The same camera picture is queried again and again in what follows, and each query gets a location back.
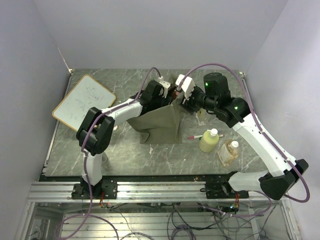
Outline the olive green canvas bag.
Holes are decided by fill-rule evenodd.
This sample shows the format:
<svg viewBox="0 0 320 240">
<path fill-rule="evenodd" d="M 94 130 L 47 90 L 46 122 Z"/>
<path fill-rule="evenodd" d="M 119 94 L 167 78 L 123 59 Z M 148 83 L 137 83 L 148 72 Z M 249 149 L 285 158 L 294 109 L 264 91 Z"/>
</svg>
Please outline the olive green canvas bag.
<svg viewBox="0 0 320 240">
<path fill-rule="evenodd" d="M 171 87 L 168 94 L 171 97 L 175 89 L 177 76 L 170 75 L 168 82 Z M 141 95 L 137 99 L 141 104 Z M 137 117 L 127 120 L 128 124 L 140 133 L 141 144 L 179 144 L 182 142 L 180 121 L 186 111 L 179 105 L 179 99 L 172 99 L 169 105 L 155 110 L 142 110 Z"/>
</svg>

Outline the orange bottle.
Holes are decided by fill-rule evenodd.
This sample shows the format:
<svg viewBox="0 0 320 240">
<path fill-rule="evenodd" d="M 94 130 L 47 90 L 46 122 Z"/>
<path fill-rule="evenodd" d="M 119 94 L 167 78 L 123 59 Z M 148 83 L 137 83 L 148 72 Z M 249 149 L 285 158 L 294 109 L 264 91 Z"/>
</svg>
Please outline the orange bottle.
<svg viewBox="0 0 320 240">
<path fill-rule="evenodd" d="M 172 90 L 171 97 L 173 100 L 175 100 L 179 95 L 180 95 L 179 91 L 177 91 L 176 89 Z"/>
</svg>

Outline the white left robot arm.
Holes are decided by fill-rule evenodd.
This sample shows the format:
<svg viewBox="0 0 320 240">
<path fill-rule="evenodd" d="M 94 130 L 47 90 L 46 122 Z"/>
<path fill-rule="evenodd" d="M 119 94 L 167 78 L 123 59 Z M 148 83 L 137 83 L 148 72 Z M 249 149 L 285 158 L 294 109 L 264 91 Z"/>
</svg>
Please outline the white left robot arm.
<svg viewBox="0 0 320 240">
<path fill-rule="evenodd" d="M 167 81 L 151 80 L 144 90 L 140 89 L 121 104 L 88 110 L 76 133 L 83 154 L 83 174 L 80 178 L 82 196 L 96 199 L 102 194 L 103 152 L 110 144 L 114 127 L 167 106 L 174 91 L 175 87 Z"/>
</svg>

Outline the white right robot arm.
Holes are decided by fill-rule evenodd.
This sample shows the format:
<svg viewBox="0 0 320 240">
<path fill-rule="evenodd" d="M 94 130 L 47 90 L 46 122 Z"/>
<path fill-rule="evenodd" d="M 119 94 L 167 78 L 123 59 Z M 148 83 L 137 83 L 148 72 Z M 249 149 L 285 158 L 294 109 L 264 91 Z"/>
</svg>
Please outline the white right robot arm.
<svg viewBox="0 0 320 240">
<path fill-rule="evenodd" d="M 190 114 L 200 109 L 215 115 L 220 121 L 237 132 L 262 159 L 267 169 L 260 172 L 232 172 L 220 186 L 221 194 L 233 197 L 240 191 L 259 191 L 273 200 L 280 200 L 300 179 L 309 165 L 304 159 L 297 160 L 285 151 L 251 113 L 246 100 L 232 97 L 227 78 L 219 72 L 203 77 L 204 89 L 191 77 L 180 74 L 175 82 L 181 87 L 180 105 Z"/>
</svg>

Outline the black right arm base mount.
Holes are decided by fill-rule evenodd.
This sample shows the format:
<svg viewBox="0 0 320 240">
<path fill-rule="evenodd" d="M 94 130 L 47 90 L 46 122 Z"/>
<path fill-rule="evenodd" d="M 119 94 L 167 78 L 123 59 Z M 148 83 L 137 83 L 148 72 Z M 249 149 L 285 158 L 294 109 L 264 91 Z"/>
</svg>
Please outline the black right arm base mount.
<svg viewBox="0 0 320 240">
<path fill-rule="evenodd" d="M 200 189 L 200 192 L 205 193 L 207 199 L 235 199 L 236 195 L 240 199 L 248 199 L 249 192 L 235 191 L 232 189 L 228 180 L 237 171 L 231 171 L 228 174 L 205 174 L 199 177 L 199 180 L 205 182 L 204 187 Z"/>
</svg>

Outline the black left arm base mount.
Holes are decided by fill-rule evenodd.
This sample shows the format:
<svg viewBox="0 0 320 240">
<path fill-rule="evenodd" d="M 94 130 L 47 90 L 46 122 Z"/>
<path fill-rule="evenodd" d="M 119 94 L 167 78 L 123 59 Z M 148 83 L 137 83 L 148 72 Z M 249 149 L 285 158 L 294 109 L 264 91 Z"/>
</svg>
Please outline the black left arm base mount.
<svg viewBox="0 0 320 240">
<path fill-rule="evenodd" d="M 93 199 L 115 200 L 118 194 L 118 185 L 113 180 L 102 179 L 96 185 L 91 186 L 91 191 Z M 73 200 L 89 200 L 91 198 L 89 184 L 84 179 L 81 178 L 80 183 L 73 186 L 71 198 Z"/>
</svg>

